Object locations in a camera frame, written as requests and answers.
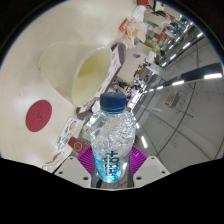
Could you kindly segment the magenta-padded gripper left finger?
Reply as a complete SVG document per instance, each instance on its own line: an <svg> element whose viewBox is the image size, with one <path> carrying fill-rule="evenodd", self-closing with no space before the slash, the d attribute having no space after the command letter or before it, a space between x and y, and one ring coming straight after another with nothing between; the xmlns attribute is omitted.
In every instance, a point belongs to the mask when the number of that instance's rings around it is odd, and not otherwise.
<svg viewBox="0 0 224 224"><path fill-rule="evenodd" d="M92 148L87 147L78 156L69 156L57 169L55 175L81 187L91 188L94 170Z"/></svg>

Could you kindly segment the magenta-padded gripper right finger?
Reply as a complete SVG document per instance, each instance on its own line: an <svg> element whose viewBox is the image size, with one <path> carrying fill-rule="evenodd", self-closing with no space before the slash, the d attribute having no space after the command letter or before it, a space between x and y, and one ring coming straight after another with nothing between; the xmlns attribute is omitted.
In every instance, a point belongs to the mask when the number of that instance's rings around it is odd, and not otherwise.
<svg viewBox="0 0 224 224"><path fill-rule="evenodd" d="M129 165L134 188L146 186L170 174L156 156L147 156L135 146L131 150Z"/></svg>

